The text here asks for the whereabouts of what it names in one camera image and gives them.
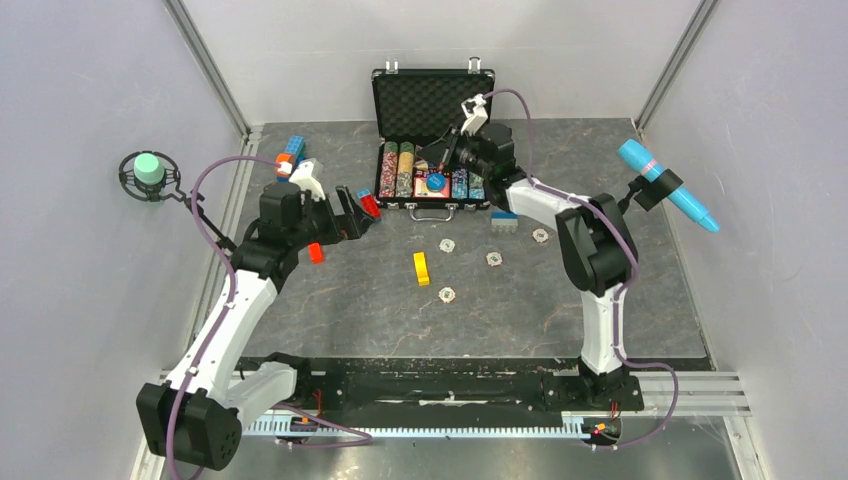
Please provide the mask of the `green microphone on stand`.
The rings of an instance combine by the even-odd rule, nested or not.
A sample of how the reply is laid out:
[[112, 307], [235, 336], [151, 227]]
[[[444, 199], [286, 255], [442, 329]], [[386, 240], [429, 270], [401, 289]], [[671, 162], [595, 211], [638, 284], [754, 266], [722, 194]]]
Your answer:
[[142, 150], [127, 155], [118, 166], [118, 182], [131, 198], [147, 203], [175, 200], [189, 211], [191, 195], [181, 189], [181, 172], [166, 154]]

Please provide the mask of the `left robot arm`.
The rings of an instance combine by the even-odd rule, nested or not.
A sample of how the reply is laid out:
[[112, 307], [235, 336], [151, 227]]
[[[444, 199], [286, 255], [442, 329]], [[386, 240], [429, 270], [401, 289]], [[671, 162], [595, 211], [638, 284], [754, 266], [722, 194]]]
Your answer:
[[149, 451], [168, 461], [220, 471], [234, 457], [245, 429], [284, 402], [313, 400], [311, 362], [275, 352], [238, 383], [231, 378], [260, 318], [282, 292], [311, 246], [357, 240], [375, 219], [344, 186], [335, 189], [342, 213], [314, 190], [272, 183], [241, 243], [225, 256], [223, 291], [195, 342], [159, 384], [136, 398]]

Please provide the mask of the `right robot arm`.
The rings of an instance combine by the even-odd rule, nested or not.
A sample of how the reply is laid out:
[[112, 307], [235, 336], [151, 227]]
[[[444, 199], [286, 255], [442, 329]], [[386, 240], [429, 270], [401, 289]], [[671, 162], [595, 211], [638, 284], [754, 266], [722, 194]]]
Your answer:
[[616, 200], [567, 193], [526, 173], [515, 158], [512, 131], [487, 124], [469, 135], [456, 127], [418, 155], [442, 172], [464, 169], [482, 178], [488, 201], [556, 231], [567, 278], [580, 291], [583, 346], [577, 392], [602, 408], [623, 388], [623, 303], [638, 265], [633, 241]]

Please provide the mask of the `red poker chip near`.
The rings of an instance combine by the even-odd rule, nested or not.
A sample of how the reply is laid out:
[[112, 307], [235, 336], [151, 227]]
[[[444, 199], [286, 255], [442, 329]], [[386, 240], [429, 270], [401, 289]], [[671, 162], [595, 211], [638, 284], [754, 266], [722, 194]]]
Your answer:
[[456, 292], [451, 287], [443, 287], [438, 292], [438, 298], [443, 303], [449, 304], [456, 299]]

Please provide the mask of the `blue small blind button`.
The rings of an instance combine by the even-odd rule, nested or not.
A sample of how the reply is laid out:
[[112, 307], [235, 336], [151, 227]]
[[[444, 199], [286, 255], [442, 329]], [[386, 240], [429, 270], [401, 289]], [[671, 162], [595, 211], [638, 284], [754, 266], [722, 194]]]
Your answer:
[[447, 179], [443, 174], [433, 172], [427, 175], [425, 185], [430, 192], [441, 192], [447, 185]]

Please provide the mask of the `red 100 poker chip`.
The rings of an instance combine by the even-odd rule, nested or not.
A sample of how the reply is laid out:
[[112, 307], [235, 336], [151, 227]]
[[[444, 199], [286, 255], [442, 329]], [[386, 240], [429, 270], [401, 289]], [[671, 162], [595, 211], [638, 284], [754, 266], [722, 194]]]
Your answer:
[[503, 263], [503, 257], [499, 252], [489, 252], [486, 254], [485, 259], [491, 267], [497, 267]]

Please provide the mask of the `yellow arch block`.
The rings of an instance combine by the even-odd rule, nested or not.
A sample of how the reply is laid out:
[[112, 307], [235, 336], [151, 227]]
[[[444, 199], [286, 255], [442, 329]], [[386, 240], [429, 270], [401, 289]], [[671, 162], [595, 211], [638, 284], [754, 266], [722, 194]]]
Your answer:
[[418, 285], [428, 286], [430, 284], [430, 274], [425, 253], [415, 252], [413, 254], [413, 262]]

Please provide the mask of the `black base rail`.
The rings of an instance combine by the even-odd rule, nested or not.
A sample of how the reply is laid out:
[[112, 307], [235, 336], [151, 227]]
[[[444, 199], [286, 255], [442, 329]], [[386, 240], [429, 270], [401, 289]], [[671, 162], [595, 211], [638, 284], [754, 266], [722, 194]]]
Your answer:
[[313, 357], [288, 404], [360, 427], [553, 426], [563, 412], [644, 409], [628, 368], [571, 358]]

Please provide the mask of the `grey poker chip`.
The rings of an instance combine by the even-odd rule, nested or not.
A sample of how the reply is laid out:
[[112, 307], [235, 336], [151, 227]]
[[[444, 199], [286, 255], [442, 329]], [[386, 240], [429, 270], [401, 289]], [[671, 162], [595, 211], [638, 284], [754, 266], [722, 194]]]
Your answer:
[[544, 244], [550, 239], [550, 234], [543, 228], [537, 228], [532, 232], [532, 238], [539, 244]]

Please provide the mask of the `orange block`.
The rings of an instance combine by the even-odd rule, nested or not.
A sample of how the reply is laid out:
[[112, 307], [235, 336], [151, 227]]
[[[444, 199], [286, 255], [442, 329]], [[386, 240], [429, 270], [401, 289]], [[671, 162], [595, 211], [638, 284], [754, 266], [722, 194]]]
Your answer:
[[321, 264], [325, 261], [325, 255], [321, 244], [314, 242], [308, 246], [308, 253], [313, 264]]

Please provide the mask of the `blue orange toy car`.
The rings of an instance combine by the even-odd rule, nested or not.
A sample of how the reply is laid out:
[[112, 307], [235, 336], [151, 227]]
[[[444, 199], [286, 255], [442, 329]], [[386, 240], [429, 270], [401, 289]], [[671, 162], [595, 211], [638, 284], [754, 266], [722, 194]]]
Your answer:
[[306, 142], [302, 136], [295, 135], [289, 139], [283, 152], [275, 159], [278, 182], [287, 182], [299, 163], [305, 159], [305, 146]]

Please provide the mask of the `blue grey lego block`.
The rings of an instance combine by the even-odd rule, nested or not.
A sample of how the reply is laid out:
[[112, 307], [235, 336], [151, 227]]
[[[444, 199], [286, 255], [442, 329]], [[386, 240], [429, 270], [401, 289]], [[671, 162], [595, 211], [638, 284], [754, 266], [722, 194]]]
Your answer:
[[493, 212], [490, 216], [491, 229], [495, 233], [516, 233], [518, 216], [509, 212]]

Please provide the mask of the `blue microphone on stand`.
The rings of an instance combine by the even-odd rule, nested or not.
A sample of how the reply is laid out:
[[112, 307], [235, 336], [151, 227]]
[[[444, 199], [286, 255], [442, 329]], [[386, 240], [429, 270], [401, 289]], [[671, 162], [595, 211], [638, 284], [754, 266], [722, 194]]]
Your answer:
[[693, 223], [711, 233], [720, 231], [720, 225], [703, 205], [684, 186], [683, 180], [671, 169], [663, 167], [641, 143], [630, 139], [622, 144], [619, 158], [638, 174], [628, 183], [629, 191], [618, 201], [621, 213], [625, 213], [630, 202], [645, 211], [650, 211], [662, 201], [668, 200]]

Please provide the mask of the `white 1 poker chip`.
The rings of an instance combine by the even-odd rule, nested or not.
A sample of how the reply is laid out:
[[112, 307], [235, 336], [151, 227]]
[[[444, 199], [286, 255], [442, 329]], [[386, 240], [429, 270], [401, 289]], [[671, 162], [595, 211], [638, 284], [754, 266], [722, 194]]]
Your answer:
[[452, 239], [444, 238], [439, 242], [438, 248], [444, 253], [452, 253], [456, 248], [456, 243]]

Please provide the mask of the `red blue lego block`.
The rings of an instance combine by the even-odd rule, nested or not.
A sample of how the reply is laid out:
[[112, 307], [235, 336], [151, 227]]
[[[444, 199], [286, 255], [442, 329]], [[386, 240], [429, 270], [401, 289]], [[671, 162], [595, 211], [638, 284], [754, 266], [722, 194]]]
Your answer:
[[365, 212], [374, 219], [375, 222], [381, 221], [381, 213], [375, 196], [370, 189], [362, 189], [357, 192], [357, 197]]

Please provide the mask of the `black poker chip case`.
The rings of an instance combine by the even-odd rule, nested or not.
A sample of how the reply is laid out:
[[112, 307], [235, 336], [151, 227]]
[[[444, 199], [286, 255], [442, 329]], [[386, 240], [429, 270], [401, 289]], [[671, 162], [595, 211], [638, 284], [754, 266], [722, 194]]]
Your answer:
[[[471, 57], [463, 68], [401, 68], [388, 61], [371, 73], [380, 147], [373, 195], [383, 209], [400, 209], [414, 220], [420, 210], [455, 212], [486, 210], [483, 181], [459, 169], [442, 173], [428, 167], [417, 151], [440, 139], [465, 120], [461, 103], [469, 97], [492, 91], [495, 71]], [[438, 172], [447, 179], [441, 192], [430, 192], [428, 174]]]

